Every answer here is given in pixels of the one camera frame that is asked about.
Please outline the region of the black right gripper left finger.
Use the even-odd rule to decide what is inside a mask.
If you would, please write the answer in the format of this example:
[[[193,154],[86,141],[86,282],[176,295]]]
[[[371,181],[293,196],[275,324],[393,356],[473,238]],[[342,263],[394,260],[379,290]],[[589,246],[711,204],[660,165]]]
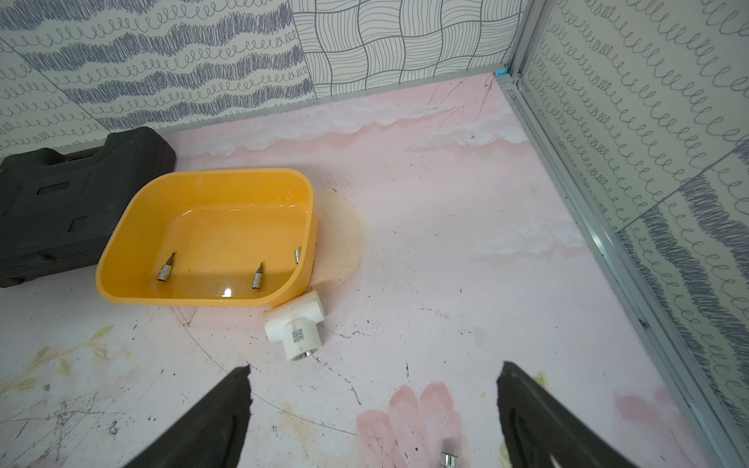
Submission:
[[[251,368],[223,378],[129,467],[236,467],[251,420]]]

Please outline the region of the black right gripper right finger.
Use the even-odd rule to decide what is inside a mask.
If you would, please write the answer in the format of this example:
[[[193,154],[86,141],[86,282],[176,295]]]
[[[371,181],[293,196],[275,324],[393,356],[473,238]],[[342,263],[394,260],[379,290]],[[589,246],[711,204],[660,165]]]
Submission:
[[[631,467],[518,365],[506,361],[497,408],[514,467]]]

